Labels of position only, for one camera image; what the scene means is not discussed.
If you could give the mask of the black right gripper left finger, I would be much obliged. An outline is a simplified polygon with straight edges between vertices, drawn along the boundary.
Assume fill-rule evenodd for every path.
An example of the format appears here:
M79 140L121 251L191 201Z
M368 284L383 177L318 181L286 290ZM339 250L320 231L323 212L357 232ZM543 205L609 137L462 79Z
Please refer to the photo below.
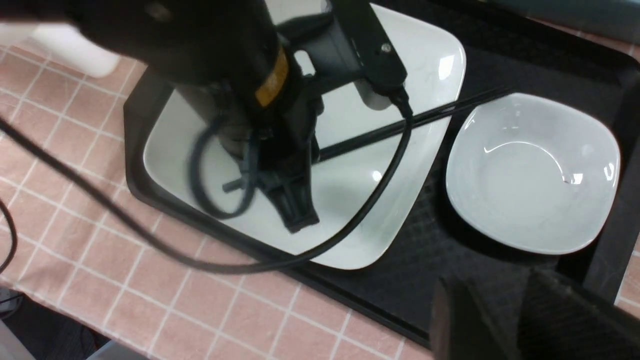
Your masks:
M473 287L439 278L430 315L430 350L435 360L514 360L515 347L492 319Z

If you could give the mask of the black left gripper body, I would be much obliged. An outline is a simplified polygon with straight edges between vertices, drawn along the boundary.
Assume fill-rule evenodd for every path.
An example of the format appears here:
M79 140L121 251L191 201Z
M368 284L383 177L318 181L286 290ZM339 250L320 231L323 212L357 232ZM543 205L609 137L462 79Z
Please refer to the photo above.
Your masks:
M220 115L208 136L241 166L244 212L256 189L295 233L317 224L311 166L322 96L354 84L371 110L405 96L407 70L367 0L274 24L263 0L179 0L174 10L186 61L180 91L194 84Z

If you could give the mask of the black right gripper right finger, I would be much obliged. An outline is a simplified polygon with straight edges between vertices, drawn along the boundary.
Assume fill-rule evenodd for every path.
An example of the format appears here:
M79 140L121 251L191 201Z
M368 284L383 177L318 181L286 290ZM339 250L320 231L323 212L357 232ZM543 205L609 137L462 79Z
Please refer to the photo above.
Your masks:
M518 321L525 360L637 360L637 317L554 271L530 272Z

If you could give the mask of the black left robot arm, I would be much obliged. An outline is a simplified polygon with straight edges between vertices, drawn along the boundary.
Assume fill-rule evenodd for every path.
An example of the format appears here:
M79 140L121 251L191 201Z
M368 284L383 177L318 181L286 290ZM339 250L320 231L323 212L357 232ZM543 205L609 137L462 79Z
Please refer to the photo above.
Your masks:
M203 212L236 218L256 190L276 208L286 228L298 231L319 219L311 196L315 161L339 157L400 135L375 189L335 235L275 262L223 264L180 253L72 168L5 119L1 130L24 150L77 185L149 246L179 264L217 275L249 275L299 267L340 244L369 214L393 179L414 125L427 125L507 96L488 89L419 114L410 107L407 69L367 0L329 0L328 9L274 24L263 0L3 0L9 23L69 23L89 41L147 64L214 112L195 139L188 161L190 191ZM402 117L391 125L318 148L315 129L322 96L357 84L393 105Z

